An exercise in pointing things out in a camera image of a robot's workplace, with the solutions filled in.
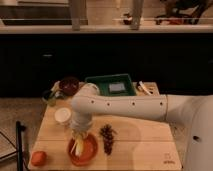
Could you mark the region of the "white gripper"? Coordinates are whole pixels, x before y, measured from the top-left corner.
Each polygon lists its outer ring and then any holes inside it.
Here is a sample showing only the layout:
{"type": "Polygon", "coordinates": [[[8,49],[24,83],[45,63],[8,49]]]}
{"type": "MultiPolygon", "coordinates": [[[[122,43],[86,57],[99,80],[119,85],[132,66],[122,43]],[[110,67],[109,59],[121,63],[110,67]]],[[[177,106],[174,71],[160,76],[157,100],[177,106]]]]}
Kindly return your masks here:
{"type": "Polygon", "coordinates": [[[81,138],[85,139],[88,136],[88,130],[91,128],[92,123],[78,123],[72,121],[70,123],[70,128],[72,129],[72,136],[77,138],[80,136],[81,138]]]}

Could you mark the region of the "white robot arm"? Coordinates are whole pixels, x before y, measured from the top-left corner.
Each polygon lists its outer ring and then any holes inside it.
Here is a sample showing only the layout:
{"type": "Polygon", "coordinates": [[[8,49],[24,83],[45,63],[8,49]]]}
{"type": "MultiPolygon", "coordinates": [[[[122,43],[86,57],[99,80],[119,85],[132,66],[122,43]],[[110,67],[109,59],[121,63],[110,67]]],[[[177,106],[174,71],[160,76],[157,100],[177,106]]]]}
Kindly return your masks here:
{"type": "Polygon", "coordinates": [[[86,132],[93,114],[177,123],[189,128],[183,171],[213,171],[213,95],[102,96],[93,83],[71,99],[71,127],[86,132]]]}

